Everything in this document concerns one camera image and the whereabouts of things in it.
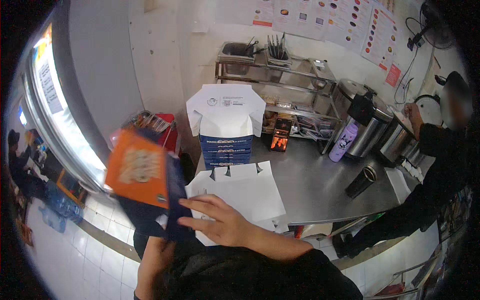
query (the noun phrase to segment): customer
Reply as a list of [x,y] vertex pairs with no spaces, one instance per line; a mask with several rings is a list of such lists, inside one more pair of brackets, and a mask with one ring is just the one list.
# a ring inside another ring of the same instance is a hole
[[382,240],[409,236],[431,225],[442,206],[465,187],[469,173],[466,136],[472,115],[471,92],[462,76],[452,72],[443,93],[440,107],[447,129],[423,123],[416,104],[405,106],[420,152],[436,157],[423,184],[418,184],[402,205],[362,228],[351,241],[334,243],[337,253],[354,257]]
[[34,196],[44,199],[45,182],[34,175],[28,174],[28,170],[25,169],[25,165],[30,157],[31,146],[37,137],[36,131],[31,132],[27,148],[20,156],[17,156],[16,151],[18,149],[20,133],[15,132],[13,129],[10,130],[8,133],[8,169],[13,181],[25,197]]
[[179,203],[216,221],[182,217],[178,223],[221,246],[150,237],[135,299],[362,299],[355,284],[309,243],[255,226],[213,195]]

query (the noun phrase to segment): thermos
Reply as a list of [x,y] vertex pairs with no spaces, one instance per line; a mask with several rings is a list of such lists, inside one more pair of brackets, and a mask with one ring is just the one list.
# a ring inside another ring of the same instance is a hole
[[357,137],[357,132],[358,127],[354,123],[350,123],[339,136],[328,157],[334,162],[339,161]]

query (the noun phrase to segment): power cable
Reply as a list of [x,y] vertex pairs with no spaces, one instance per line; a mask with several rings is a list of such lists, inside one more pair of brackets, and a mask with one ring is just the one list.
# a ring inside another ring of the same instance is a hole
[[398,88],[399,88],[400,85],[402,84],[403,79],[405,78],[405,75],[407,75],[408,71],[409,71],[410,68],[412,67],[413,61],[414,61],[415,58],[417,57],[418,51],[419,51],[419,48],[417,47],[417,49],[415,50],[415,55],[413,56],[413,59],[412,59],[412,61],[410,62],[410,65],[408,66],[408,69],[405,71],[405,74],[403,74],[402,79],[400,79],[400,82],[398,83],[398,86],[396,87],[395,94],[393,95],[393,99],[394,99],[394,101],[395,101],[396,104],[400,104],[400,105],[405,104],[405,100],[404,100],[403,103],[397,102],[397,100],[396,100],[396,94],[397,94],[397,92],[398,92]]

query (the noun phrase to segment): black tumbler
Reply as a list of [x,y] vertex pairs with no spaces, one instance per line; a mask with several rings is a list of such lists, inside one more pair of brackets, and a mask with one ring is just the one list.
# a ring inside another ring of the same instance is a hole
[[364,166],[360,174],[345,189],[345,193],[348,197],[355,198],[374,183],[375,180],[377,180],[375,170],[370,166]]

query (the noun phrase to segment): white paper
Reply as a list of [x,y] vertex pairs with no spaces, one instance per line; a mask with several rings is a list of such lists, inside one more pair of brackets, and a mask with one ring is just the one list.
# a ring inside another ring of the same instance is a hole
[[187,101],[193,136],[260,137],[265,101],[247,84],[204,84]]
[[276,0],[273,30],[323,40],[329,10],[326,1]]
[[325,39],[358,53],[368,32],[372,0],[337,0],[328,5]]
[[222,24],[272,27],[275,0],[219,0],[215,21]]
[[375,2],[361,56],[387,71],[396,56],[397,37],[398,30],[393,15]]
[[[185,187],[188,197],[200,194],[215,194],[235,208],[247,221],[269,231],[275,231],[273,219],[284,215],[285,208],[272,175],[270,162],[258,163],[262,171],[257,173],[256,164],[215,168],[201,171]],[[207,219],[208,216],[192,211],[193,217]],[[206,246],[213,245],[202,233],[197,238]]]
[[256,0],[252,10],[252,24],[257,26],[272,27],[274,0]]
[[55,86],[53,85],[48,60],[46,60],[45,63],[40,67],[39,75],[43,94],[45,95],[45,99],[47,100],[48,108],[50,108],[51,114],[53,115],[59,111],[63,111],[60,100],[57,96],[57,92],[55,91]]
[[408,197],[408,195],[412,193],[412,191],[408,188],[402,171],[397,168],[385,168],[385,172],[387,173],[388,179],[390,180],[393,190],[395,191],[398,203],[402,204],[405,202],[405,199]]

